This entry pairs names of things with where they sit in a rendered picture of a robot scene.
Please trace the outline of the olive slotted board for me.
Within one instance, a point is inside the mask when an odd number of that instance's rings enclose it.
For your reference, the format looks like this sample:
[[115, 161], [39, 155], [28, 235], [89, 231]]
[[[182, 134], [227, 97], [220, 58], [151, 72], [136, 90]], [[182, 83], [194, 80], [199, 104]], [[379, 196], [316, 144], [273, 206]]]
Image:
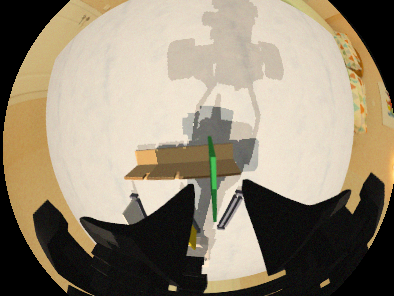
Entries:
[[196, 243], [197, 243], [197, 229], [193, 227], [190, 229], [190, 239], [189, 239], [189, 246], [190, 248], [196, 250]]

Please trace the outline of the green notched board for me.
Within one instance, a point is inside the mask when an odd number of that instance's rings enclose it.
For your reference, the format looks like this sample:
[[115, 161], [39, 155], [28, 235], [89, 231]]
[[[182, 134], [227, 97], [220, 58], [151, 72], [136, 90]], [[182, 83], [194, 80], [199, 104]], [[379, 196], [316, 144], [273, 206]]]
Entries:
[[210, 184], [212, 184], [212, 209], [213, 219], [217, 221], [217, 163], [216, 163], [216, 152], [214, 152], [212, 136], [208, 136], [209, 145], [209, 165], [210, 165]]

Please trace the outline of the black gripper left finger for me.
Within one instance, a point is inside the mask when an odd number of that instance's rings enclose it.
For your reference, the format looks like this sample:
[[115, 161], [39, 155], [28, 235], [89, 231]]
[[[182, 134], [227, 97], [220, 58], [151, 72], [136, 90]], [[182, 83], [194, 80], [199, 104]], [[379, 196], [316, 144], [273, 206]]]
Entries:
[[181, 286], [193, 219], [194, 187], [186, 184], [168, 203], [136, 224], [106, 223], [84, 216], [80, 224], [96, 243], [145, 261], [170, 285]]

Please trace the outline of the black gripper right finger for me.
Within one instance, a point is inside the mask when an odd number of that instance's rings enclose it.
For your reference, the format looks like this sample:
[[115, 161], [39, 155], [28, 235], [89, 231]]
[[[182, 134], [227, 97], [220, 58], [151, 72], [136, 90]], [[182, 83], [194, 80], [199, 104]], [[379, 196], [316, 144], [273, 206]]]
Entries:
[[319, 225], [343, 208], [351, 195], [346, 189], [333, 199], [305, 205], [249, 179], [242, 180], [241, 189], [268, 276], [284, 270], [286, 262], [310, 240]]

